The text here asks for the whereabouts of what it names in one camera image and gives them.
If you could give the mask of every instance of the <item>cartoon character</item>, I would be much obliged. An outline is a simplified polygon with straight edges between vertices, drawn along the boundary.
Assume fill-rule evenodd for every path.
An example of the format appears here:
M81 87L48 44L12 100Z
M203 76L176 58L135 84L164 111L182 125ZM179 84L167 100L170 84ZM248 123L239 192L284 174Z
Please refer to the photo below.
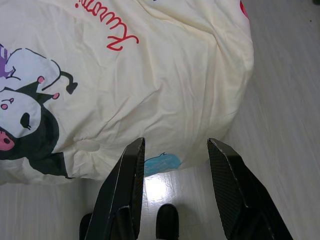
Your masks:
M50 59L28 49L19 48L10 54L3 48L3 57L0 60L0 90L5 87L12 90L20 89L31 83L38 82L39 91L44 91L58 81L61 76L68 79L66 91L72 94L78 84L74 82L71 74L61 71L59 65Z
M7 50L0 46L0 53L0 160L27 158L43 174L68 178L64 154L53 153L59 139L58 122L44 107L60 94L41 91L61 76L69 79L69 94L78 84L53 60L27 48L17 49L8 58Z
M162 153L144 162L144 176L163 173L170 169L177 169L181 165L179 158L171 153Z

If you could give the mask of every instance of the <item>white floor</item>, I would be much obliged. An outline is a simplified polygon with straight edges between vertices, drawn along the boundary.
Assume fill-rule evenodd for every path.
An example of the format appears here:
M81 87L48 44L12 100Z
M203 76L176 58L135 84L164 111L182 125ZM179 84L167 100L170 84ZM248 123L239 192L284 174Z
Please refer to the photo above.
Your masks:
M255 72L225 141L263 182L295 240L320 227L320 7L244 0ZM162 203L177 205L181 239L223 240L207 165L145 179L140 240L155 238ZM77 240L100 184L0 186L1 240Z

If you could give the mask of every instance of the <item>bedsheet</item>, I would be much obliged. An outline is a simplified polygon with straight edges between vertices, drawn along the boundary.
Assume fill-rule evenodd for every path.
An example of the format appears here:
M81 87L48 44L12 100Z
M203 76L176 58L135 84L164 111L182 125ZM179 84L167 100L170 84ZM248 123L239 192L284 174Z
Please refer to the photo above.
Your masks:
M252 74L240 0L10 0L0 12L0 183L103 180L139 137L146 176L203 162Z

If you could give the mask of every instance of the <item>red cursive text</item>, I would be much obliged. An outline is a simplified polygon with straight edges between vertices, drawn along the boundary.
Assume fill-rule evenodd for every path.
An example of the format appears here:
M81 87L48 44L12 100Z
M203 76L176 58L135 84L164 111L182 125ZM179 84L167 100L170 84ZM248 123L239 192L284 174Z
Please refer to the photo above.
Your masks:
M122 22L122 19L113 11L108 11L109 9L106 6L103 6L101 2L95 0L78 0L79 3L83 6L83 8L88 12L91 13L93 16L99 16L100 22L104 22L106 26L109 27L110 30L115 28L122 28L123 33L122 36L108 36L108 39L114 40L113 42L109 43L106 47L108 49L114 51L121 51L124 47L121 43L128 39L134 39L135 42L138 44L139 39L135 35L127 35L128 28L125 23Z

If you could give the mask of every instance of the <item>light blue cloud print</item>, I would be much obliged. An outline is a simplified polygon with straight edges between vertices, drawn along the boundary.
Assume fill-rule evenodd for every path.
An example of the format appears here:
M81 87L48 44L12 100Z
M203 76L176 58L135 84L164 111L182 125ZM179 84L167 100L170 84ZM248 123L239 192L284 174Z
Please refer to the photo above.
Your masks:
M181 165L179 158L171 153L162 153L160 156L149 158L144 162L144 176L167 172L170 169L177 169Z

